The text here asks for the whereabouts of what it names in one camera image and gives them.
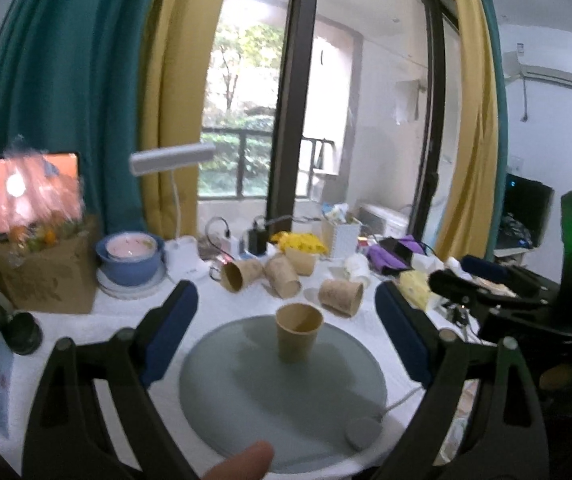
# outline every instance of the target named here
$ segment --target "outdoor air conditioner unit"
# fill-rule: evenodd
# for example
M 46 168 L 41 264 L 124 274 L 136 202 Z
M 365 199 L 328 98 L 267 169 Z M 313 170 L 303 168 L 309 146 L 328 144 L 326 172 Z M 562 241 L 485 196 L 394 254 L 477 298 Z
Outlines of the outdoor air conditioner unit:
M 507 82 L 523 77 L 572 88 L 572 52 L 519 44 L 504 54 L 504 72 Z

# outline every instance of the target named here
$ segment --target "orange screen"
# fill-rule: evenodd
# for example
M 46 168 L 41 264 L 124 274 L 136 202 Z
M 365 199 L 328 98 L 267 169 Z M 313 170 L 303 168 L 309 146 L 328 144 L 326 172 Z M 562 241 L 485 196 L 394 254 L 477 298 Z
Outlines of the orange screen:
M 59 175 L 45 176 L 47 162 Z M 13 196 L 7 190 L 8 177 L 22 174 L 26 192 Z M 0 158 L 0 233 L 11 225 L 30 225 L 49 212 L 61 211 L 67 218 L 81 219 L 79 167 L 74 153 L 57 153 L 23 159 Z

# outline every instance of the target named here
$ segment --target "pink bowl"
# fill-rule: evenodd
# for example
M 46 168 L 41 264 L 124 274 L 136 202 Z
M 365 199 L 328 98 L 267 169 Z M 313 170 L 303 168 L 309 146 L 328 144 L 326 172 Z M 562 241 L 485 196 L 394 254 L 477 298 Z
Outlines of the pink bowl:
M 157 241 L 151 235 L 135 231 L 119 233 L 106 243 L 108 255 L 121 262 L 146 260 L 156 251 Z

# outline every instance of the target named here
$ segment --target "white basket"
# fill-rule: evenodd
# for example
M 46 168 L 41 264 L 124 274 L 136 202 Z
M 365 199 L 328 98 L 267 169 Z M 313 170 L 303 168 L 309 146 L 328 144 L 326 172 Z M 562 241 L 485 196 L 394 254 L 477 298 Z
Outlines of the white basket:
M 362 223 L 357 220 L 349 224 L 335 224 L 324 218 L 322 241 L 328 247 L 328 257 L 331 260 L 339 260 L 355 254 L 361 230 Z

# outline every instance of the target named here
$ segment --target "bowl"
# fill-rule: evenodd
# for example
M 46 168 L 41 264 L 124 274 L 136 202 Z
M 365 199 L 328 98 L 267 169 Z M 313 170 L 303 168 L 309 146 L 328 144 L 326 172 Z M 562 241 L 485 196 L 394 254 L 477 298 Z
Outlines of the bowl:
M 106 252 L 113 260 L 121 262 L 140 262 L 147 260 L 157 252 L 158 243 L 149 234 L 126 231 L 109 237 Z
M 159 266 L 163 265 L 164 240 L 159 236 L 148 235 L 155 241 L 157 250 L 143 260 L 116 260 L 109 253 L 107 245 L 114 235 L 100 240 L 95 252 L 102 261 L 102 271 L 106 278 L 116 285 L 140 286 L 153 278 Z

